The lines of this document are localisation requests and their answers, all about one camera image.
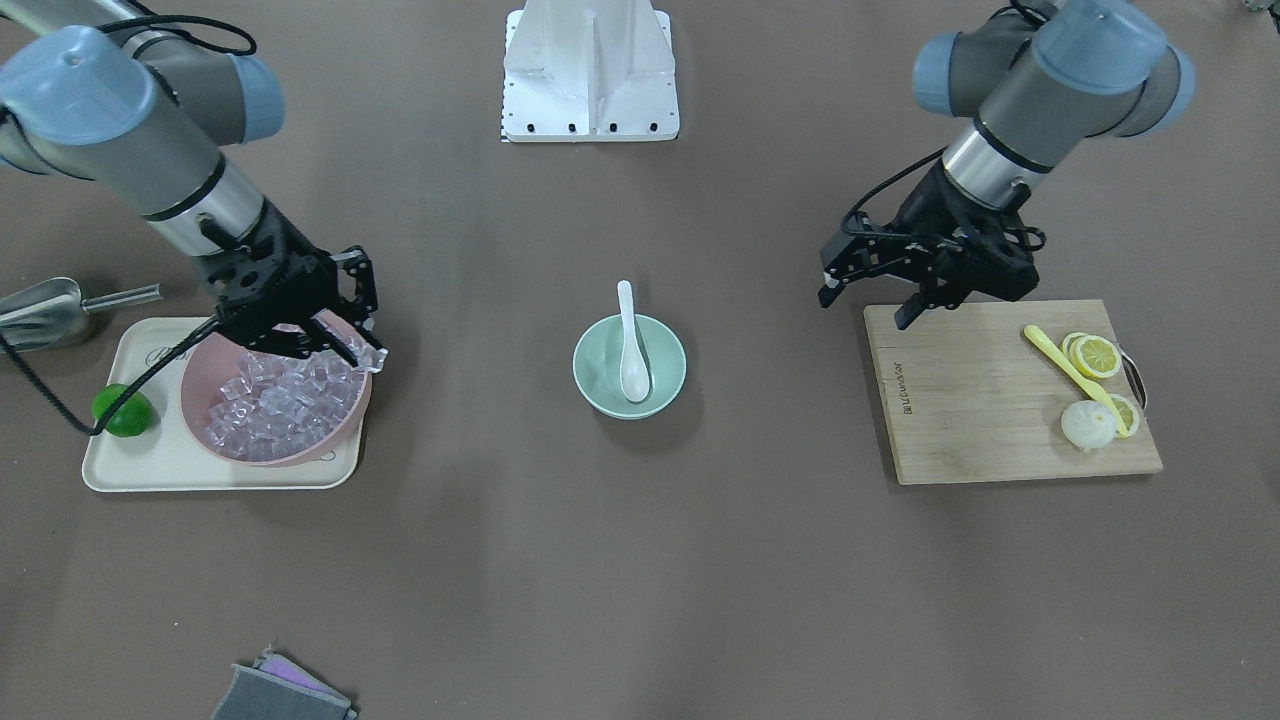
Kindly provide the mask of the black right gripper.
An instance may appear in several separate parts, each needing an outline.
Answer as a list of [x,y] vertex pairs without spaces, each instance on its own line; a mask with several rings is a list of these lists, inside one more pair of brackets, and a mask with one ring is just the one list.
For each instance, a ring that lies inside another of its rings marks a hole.
[[[270,202],[242,240],[207,215],[198,229],[221,250],[196,261],[216,300],[220,334],[257,354],[324,355],[360,368],[362,332],[372,332],[379,309],[372,261],[362,246],[329,255]],[[343,320],[315,320],[323,311]]]

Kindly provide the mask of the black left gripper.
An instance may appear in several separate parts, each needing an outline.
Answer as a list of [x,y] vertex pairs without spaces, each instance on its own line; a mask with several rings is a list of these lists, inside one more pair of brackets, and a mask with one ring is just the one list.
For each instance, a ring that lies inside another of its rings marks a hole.
[[850,232],[837,232],[819,251],[823,309],[855,281],[893,275],[918,286],[893,315],[905,331],[931,309],[957,307],[970,292],[1016,301],[1039,284],[1038,247],[1030,241],[1036,231],[1018,214],[1027,191],[1015,192],[1010,209],[991,209],[956,187],[942,161],[933,161],[895,218],[876,224],[863,205],[908,174],[901,170],[859,199],[850,210]]

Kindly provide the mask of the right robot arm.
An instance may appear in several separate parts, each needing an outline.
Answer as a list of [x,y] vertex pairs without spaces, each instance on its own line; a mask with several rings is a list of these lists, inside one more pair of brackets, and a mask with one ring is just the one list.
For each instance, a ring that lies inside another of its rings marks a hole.
[[137,1],[5,1],[3,17],[35,33],[3,64],[4,164],[110,188],[192,260],[227,340],[381,368],[367,254],[314,246],[224,152],[284,120],[253,41],[215,47],[192,17]]

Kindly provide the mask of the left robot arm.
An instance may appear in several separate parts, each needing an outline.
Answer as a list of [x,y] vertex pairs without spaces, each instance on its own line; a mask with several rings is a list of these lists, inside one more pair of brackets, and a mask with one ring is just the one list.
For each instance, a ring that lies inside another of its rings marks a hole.
[[979,29],[931,38],[911,88],[920,108],[966,128],[915,163],[923,177],[890,222],[852,205],[820,251],[817,295],[828,307],[867,278],[914,283],[899,329],[973,293],[1018,301],[1032,292],[1046,236],[1021,206],[1082,141],[1176,120],[1196,67],[1128,1],[1010,1]]

